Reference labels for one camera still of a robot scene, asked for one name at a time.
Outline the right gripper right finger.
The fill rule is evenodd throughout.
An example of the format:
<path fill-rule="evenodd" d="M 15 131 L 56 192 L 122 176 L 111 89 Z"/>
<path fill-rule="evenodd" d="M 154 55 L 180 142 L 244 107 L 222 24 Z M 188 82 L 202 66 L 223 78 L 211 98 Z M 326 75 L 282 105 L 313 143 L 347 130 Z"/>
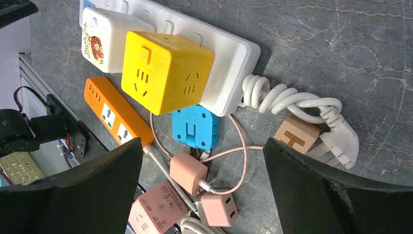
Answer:
<path fill-rule="evenodd" d="M 263 155 L 285 234 L 410 234 L 413 189 L 360 177 L 270 137 Z"/>

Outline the large pink cube adapter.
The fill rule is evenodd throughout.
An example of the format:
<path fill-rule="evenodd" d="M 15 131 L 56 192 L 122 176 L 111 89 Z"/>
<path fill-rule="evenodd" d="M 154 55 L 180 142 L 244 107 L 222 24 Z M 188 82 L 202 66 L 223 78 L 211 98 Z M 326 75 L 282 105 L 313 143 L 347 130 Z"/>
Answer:
<path fill-rule="evenodd" d="M 163 234 L 187 212 L 175 188 L 164 181 L 136 199 L 128 222 L 136 234 Z"/>

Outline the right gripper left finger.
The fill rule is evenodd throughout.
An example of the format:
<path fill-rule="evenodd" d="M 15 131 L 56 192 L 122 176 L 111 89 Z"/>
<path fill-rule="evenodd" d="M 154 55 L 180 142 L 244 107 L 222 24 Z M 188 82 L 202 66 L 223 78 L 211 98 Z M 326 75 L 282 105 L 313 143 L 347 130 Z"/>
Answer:
<path fill-rule="evenodd" d="M 0 190 L 3 234 L 123 234 L 143 161 L 134 138 L 28 185 Z"/>

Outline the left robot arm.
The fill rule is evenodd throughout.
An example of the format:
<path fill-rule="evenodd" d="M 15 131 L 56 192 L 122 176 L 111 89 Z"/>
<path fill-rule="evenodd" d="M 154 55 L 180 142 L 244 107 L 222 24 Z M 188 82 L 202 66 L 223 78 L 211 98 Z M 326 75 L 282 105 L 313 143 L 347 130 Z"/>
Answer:
<path fill-rule="evenodd" d="M 18 100 L 20 89 L 32 92 L 46 107 L 48 114 L 31 119 L 23 112 Z M 1 109 L 0 111 L 0 156 L 14 152 L 33 152 L 43 143 L 66 138 L 69 134 L 67 119 L 61 112 L 48 104 L 33 88 L 21 86 L 13 94 L 18 110 Z"/>

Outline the white cube socket adapter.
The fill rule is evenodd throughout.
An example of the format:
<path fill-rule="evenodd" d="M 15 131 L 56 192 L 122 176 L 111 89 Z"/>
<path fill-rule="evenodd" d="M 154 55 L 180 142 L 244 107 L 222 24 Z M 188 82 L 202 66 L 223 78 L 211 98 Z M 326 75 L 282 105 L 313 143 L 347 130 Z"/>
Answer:
<path fill-rule="evenodd" d="M 83 9 L 83 57 L 104 73 L 121 73 L 129 31 L 154 32 L 154 27 L 132 15 L 97 7 Z"/>

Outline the yellow cube socket adapter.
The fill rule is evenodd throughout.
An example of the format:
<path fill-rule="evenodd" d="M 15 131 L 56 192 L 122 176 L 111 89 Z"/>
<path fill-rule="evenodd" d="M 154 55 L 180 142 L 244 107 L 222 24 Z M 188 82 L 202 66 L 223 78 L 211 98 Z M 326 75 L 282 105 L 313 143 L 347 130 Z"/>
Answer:
<path fill-rule="evenodd" d="M 122 90 L 155 115 L 201 102 L 214 53 L 172 34 L 129 31 Z"/>

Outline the white multicolour power strip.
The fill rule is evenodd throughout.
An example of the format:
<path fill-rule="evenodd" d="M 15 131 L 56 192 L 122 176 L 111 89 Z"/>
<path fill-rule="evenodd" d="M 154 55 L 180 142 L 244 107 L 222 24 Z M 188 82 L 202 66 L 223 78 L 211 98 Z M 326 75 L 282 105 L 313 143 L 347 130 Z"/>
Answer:
<path fill-rule="evenodd" d="M 219 117 L 234 113 L 241 104 L 243 80 L 252 74 L 261 53 L 257 44 L 151 0 L 82 0 L 80 27 L 86 7 L 132 15 L 157 33 L 178 35 L 212 51 L 214 61 L 200 104 Z"/>

